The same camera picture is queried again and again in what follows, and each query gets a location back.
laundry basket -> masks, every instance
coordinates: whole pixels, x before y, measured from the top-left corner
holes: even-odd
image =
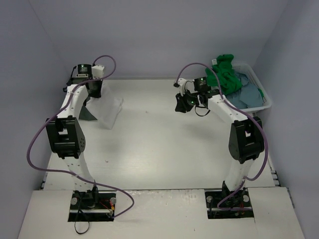
[[[264,93],[264,97],[263,97],[264,105],[263,106],[255,107],[255,108],[242,109],[242,111],[247,112],[247,113],[255,113],[255,112],[261,111],[263,109],[269,108],[271,106],[272,102],[271,102],[269,96],[267,95],[264,87],[260,83],[258,77],[256,76],[255,72],[253,71],[253,69],[246,63],[235,63],[235,64],[233,64],[233,69],[236,72],[245,74],[248,77],[250,83],[252,83],[255,86],[257,86]]]

white label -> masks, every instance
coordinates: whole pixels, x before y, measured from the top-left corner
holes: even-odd
[[[211,60],[211,64],[214,66],[214,65],[217,65],[217,60],[214,59],[214,60]]]

folded cloth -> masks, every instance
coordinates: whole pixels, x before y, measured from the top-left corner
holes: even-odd
[[[217,65],[213,65],[213,71],[218,76],[221,91],[224,95],[231,94],[242,87],[242,84],[235,76],[233,66],[231,65],[233,59],[234,56],[231,54],[220,55],[217,57]],[[205,71],[207,74],[207,84],[212,87],[218,86],[216,77],[211,70],[206,69]]]
[[[226,98],[238,109],[254,108],[263,106],[263,98],[259,89],[252,83],[245,74],[235,72],[235,76],[240,80],[243,87]]]

gray cloth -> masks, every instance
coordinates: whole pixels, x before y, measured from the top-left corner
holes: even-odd
[[[238,109],[254,108],[263,106],[263,98],[258,88],[250,83],[245,74],[235,72],[235,76],[240,80],[243,87],[238,91],[226,96],[230,103]]]

purple cable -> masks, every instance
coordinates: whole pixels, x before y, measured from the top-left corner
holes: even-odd
[[[175,80],[175,83],[178,82],[178,79],[180,78],[182,72],[189,66],[191,65],[201,65],[201,66],[204,66],[206,68],[208,68],[213,74],[214,76],[216,77],[216,80],[217,80],[217,84],[218,84],[218,89],[219,89],[219,94],[220,94],[220,97],[222,98],[222,100],[224,100],[224,96],[223,96],[223,93],[221,91],[221,86],[220,86],[220,82],[219,82],[219,78],[218,76],[216,75],[216,73],[213,71],[213,69],[211,69],[209,66],[203,64],[203,63],[199,63],[199,62],[194,62],[194,63],[190,63],[186,66],[183,67],[183,69],[179,72],[178,74],[178,77],[177,79]],[[267,159],[268,159],[268,141],[267,141],[267,137],[266,137],[266,134],[263,130],[263,128],[261,128],[261,126],[254,120],[254,118],[252,118],[248,113],[244,112],[244,111],[241,111],[240,109],[232,106],[231,104],[228,103],[228,101],[225,101],[225,104],[230,107],[231,109],[243,114],[244,116],[246,116],[248,119],[250,119],[254,125],[257,127],[257,129],[260,131],[263,139],[264,139],[264,143],[265,143],[265,158],[264,158],[264,162],[263,162],[263,165],[261,166],[259,172],[256,174],[255,177],[253,178],[248,178],[248,177],[244,177],[243,178],[243,182],[239,185],[239,187],[233,192],[231,193],[230,195],[228,195],[227,197],[225,197],[223,200],[221,200],[218,204],[217,204],[217,207],[219,209],[223,209],[223,210],[236,210],[236,211],[240,211],[240,210],[246,210],[246,209],[243,209],[243,208],[221,208],[220,205],[222,203],[224,203],[225,201],[227,201],[229,198],[233,197],[237,192],[239,192],[239,190],[244,186],[244,183],[245,183],[245,179],[247,179],[248,181],[255,181],[257,178],[259,178],[259,176],[262,174],[262,172],[264,171],[265,167],[266,167],[266,164],[267,164]]]
[[[102,77],[102,78],[87,80],[87,81],[83,81],[83,82],[77,84],[77,85],[74,87],[74,89],[72,90],[72,93],[75,93],[76,89],[78,89],[80,86],[82,86],[82,85],[84,85],[84,84],[86,84],[86,83],[91,83],[91,82],[94,82],[94,81],[104,80],[104,79],[108,78],[109,76],[111,76],[111,75],[115,72],[115,69],[116,69],[116,61],[115,61],[115,59],[114,59],[112,56],[102,55],[102,56],[96,58],[95,61],[93,62],[93,64],[95,64],[95,62],[96,62],[98,59],[102,58],[102,57],[108,57],[108,58],[111,58],[111,59],[113,60],[113,62],[114,62],[114,68],[113,68],[112,72],[111,72],[109,75],[104,76],[104,77]],[[90,183],[90,184],[93,184],[93,185],[98,185],[98,186],[101,186],[101,187],[110,188],[110,189],[119,191],[119,192],[121,192],[121,193],[124,193],[125,195],[127,195],[127,196],[132,200],[132,204],[131,204],[128,208],[126,208],[125,210],[123,210],[122,212],[116,214],[116,215],[113,217],[113,218],[116,218],[116,217],[118,217],[119,215],[122,215],[123,213],[127,212],[127,211],[128,211],[129,209],[131,209],[131,208],[134,206],[134,204],[135,204],[134,198],[133,198],[130,194],[128,194],[127,192],[125,192],[124,190],[122,190],[122,189],[120,189],[120,188],[117,188],[117,187],[112,187],[112,186],[109,186],[109,185],[106,185],[106,184],[102,184],[102,183],[91,182],[91,181],[89,181],[89,180],[86,180],[85,178],[82,178],[82,177],[78,176],[77,174],[75,174],[75,173],[73,173],[73,172],[71,172],[71,171],[66,171],[66,170],[61,170],[61,169],[45,169],[45,168],[39,168],[39,167],[35,166],[35,165],[31,162],[30,153],[31,153],[32,146],[34,145],[34,142],[35,142],[36,139],[39,137],[39,135],[41,134],[41,132],[45,129],[45,127],[46,127],[52,120],[54,120],[54,119],[58,116],[59,113],[61,113],[62,111],[64,111],[64,110],[69,106],[69,104],[71,103],[71,100],[72,100],[72,98],[73,98],[73,95],[74,95],[74,94],[70,94],[69,100],[68,100],[68,102],[66,103],[66,105],[65,105],[64,107],[62,107],[62,108],[59,110],[58,113],[56,113],[54,116],[52,116],[51,118],[49,118],[49,119],[45,122],[45,124],[42,125],[41,128],[38,130],[38,132],[35,134],[35,136],[34,136],[33,139],[31,140],[31,143],[30,143],[30,145],[29,145],[29,147],[28,147],[28,150],[27,150],[27,152],[26,152],[26,159],[27,159],[27,161],[28,161],[28,164],[29,164],[32,168],[34,168],[34,169],[36,169],[36,170],[44,171],[44,172],[67,173],[67,174],[70,174],[70,175],[72,175],[72,176],[77,177],[78,179],[80,179],[80,180],[82,180],[82,181],[84,181],[84,182],[86,182],[86,183]]]

